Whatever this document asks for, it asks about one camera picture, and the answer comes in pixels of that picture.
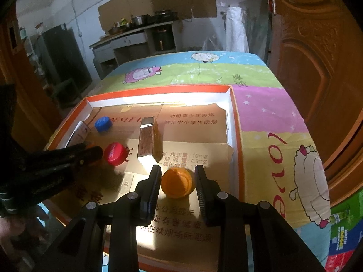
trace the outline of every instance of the colorful bedsheet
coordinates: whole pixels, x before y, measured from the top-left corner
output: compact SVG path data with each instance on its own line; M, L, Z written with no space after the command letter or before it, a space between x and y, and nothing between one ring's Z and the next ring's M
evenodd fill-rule
M269 201L325 265L331 225L322 162L293 101L257 55L183 52L131 61L93 93L178 84L232 86L241 128L244 200Z

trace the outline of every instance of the door handle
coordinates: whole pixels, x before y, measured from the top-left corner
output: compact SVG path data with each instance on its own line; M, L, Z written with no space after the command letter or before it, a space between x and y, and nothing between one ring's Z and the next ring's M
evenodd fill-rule
M273 13L273 15L276 15L276 3L275 3L275 0L269 0L269 9Z

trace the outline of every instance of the brown box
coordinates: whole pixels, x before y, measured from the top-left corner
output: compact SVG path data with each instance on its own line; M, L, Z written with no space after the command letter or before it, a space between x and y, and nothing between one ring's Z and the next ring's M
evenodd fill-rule
M137 159L147 172L157 164L162 157L160 134L153 116L141 120Z

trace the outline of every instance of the hand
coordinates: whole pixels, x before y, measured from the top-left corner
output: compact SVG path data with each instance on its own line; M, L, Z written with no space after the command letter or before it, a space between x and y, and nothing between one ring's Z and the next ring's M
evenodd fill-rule
M38 205L29 208L23 216L11 215L0 218L0 244L10 260L15 261L21 257L21 251L16 250L11 243L12 236L20 235L27 230L32 237L37 237L41 241L46 240L48 233L37 217L43 221L49 218Z

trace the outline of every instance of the wooden door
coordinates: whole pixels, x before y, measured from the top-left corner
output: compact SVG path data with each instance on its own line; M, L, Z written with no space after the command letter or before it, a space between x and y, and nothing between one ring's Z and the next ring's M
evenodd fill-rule
M29 63L17 31L15 4L0 24L0 84L15 84L13 138L29 152L42 150L62 121Z
M355 140L346 151L363 119L363 33L342 0L275 0L275 11L270 68L304 118L329 183L362 147Z

